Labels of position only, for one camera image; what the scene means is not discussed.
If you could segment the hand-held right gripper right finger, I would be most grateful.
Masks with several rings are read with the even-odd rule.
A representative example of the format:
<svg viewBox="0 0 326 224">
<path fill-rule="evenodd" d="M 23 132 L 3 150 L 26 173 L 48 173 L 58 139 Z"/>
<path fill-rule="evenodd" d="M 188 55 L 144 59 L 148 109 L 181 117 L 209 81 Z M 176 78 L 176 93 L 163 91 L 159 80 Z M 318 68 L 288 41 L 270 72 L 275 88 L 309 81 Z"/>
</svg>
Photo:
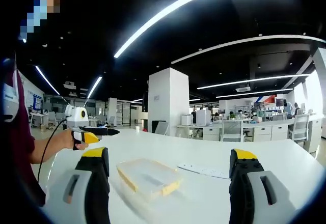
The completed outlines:
<svg viewBox="0 0 326 224">
<path fill-rule="evenodd" d="M 229 223 L 290 223 L 295 217 L 289 190 L 253 153 L 231 150 L 229 178 Z"/>
</svg>

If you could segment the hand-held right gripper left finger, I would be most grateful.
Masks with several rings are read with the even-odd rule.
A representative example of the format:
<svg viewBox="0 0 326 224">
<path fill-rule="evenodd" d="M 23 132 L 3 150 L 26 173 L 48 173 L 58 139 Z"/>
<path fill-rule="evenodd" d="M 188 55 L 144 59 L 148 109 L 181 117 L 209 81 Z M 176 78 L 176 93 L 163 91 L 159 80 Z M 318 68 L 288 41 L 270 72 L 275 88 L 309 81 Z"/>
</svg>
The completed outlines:
<svg viewBox="0 0 326 224">
<path fill-rule="evenodd" d="M 110 223 L 108 150 L 86 151 L 49 189 L 44 213 L 53 223 Z"/>
</svg>

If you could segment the person's left hand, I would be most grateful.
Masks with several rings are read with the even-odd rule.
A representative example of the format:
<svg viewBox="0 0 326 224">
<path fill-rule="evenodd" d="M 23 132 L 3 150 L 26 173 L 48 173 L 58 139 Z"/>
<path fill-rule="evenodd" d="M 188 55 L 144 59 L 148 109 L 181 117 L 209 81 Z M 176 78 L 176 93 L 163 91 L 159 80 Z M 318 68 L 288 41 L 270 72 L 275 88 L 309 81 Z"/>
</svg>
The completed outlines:
<svg viewBox="0 0 326 224">
<path fill-rule="evenodd" d="M 73 137 L 73 131 L 67 129 L 62 133 L 63 147 L 66 149 L 85 150 L 89 145 L 86 143 L 76 143 Z"/>
</svg>

